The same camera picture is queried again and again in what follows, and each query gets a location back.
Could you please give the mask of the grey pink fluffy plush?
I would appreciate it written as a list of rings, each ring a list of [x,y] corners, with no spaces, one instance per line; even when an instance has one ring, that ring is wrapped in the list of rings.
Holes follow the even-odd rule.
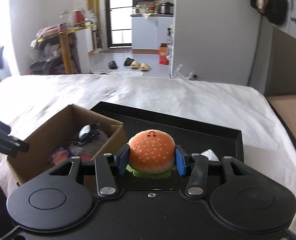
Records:
[[[90,161],[108,139],[109,137],[103,131],[99,131],[83,145],[71,143],[68,150],[73,156],[80,157],[82,161]]]

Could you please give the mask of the white fluffy blanket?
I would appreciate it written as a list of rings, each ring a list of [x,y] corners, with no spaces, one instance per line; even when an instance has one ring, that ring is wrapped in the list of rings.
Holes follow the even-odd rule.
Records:
[[[64,107],[109,102],[242,132],[247,165],[296,197],[296,150],[266,98],[251,87],[149,76],[24,75],[0,83],[0,120],[26,139]],[[296,234],[296,215],[290,225]]]

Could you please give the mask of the brown cardboard box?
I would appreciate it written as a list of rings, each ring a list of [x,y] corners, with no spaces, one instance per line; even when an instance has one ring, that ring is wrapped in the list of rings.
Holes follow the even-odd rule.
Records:
[[[95,122],[108,136],[108,141],[95,151],[95,157],[104,153],[117,153],[128,142],[122,122],[77,105],[69,105],[25,139],[29,144],[28,152],[7,157],[9,169],[18,184],[22,185],[50,169],[50,155],[59,146],[68,146],[73,135],[83,126]]]

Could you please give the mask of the tan slipper right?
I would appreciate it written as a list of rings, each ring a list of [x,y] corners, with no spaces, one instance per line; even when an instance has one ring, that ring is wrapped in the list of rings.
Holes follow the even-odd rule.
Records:
[[[147,63],[142,63],[141,66],[140,66],[140,70],[142,72],[148,72],[150,70],[150,67]]]

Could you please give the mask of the black framed glass door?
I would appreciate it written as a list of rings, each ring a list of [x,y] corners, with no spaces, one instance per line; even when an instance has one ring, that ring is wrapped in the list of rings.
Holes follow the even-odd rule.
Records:
[[[109,47],[129,47],[132,44],[133,0],[105,0],[106,28]]]

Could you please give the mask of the black slipper near bed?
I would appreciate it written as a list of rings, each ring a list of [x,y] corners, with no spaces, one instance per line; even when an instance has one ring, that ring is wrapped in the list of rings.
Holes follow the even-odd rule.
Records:
[[[108,67],[109,67],[109,69],[111,69],[111,70],[115,70],[115,69],[117,69],[118,67],[117,67],[117,64],[116,64],[116,62],[113,60],[113,61],[110,61],[109,63],[108,63]]]

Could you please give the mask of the black slipper near door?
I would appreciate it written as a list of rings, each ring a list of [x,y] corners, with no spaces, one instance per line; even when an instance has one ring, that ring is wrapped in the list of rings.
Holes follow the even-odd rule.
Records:
[[[134,59],[128,57],[125,61],[124,61],[124,66],[130,66],[132,64],[132,62],[134,61]]]

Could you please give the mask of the tan slipper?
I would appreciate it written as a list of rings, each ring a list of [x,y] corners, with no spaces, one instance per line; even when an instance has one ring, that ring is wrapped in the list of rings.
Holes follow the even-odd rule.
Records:
[[[150,70],[150,67],[147,63],[142,63],[141,66],[140,66],[140,70],[142,72],[148,72]]]
[[[138,61],[132,61],[131,65],[130,65],[130,67],[132,69],[139,69],[140,66],[141,66],[141,64]]]

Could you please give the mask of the tan slipper left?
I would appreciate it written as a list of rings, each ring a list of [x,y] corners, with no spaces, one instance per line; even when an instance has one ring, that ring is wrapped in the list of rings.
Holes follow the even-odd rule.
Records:
[[[130,65],[130,67],[132,69],[139,69],[140,66],[141,66],[141,64],[138,61],[132,61],[131,65]]]

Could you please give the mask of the yellow round side table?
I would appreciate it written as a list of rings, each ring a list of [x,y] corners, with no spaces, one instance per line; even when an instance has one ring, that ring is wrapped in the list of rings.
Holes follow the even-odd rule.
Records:
[[[48,36],[40,37],[36,40],[36,42],[43,42],[44,40],[53,38],[53,37],[59,37],[60,41],[60,47],[61,47],[61,55],[64,65],[64,70],[66,74],[73,74],[73,66],[72,66],[72,60],[70,55],[70,47],[69,47],[69,39],[68,35],[75,33],[77,31],[85,30],[94,27],[94,24],[84,24],[79,25],[77,27],[73,27],[72,29],[68,29],[66,31],[62,31],[55,34],[50,34]]]

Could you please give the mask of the hamburger plush toy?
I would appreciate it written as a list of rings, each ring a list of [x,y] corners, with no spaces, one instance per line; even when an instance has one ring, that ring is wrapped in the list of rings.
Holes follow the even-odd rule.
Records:
[[[133,136],[127,170],[143,179],[166,179],[175,166],[175,142],[167,133],[149,129]]]

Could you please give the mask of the white crumpled soft item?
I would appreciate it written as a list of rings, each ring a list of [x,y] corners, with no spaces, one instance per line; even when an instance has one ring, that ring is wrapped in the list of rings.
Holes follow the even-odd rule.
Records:
[[[202,152],[200,155],[207,157],[209,161],[219,161],[218,157],[211,149]]]

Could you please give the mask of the black dotted pouch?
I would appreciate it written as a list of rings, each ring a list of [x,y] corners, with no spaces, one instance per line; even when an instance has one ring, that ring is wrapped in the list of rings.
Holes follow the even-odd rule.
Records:
[[[77,146],[82,146],[90,142],[93,138],[95,138],[99,134],[99,123],[92,123],[80,129],[72,139],[72,144]]]

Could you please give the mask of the clear plastic bag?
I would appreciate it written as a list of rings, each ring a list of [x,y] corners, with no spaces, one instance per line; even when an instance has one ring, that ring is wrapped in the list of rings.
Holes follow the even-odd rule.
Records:
[[[182,80],[198,79],[198,76],[194,73],[194,71],[191,68],[185,67],[182,64],[174,68],[172,77],[175,79],[182,79]]]

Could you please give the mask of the clutter pile under table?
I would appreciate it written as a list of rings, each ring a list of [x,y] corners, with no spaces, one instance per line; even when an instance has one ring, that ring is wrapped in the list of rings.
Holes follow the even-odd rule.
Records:
[[[58,25],[40,29],[36,39],[31,42],[29,54],[31,74],[60,75],[65,74],[60,45],[60,29]]]

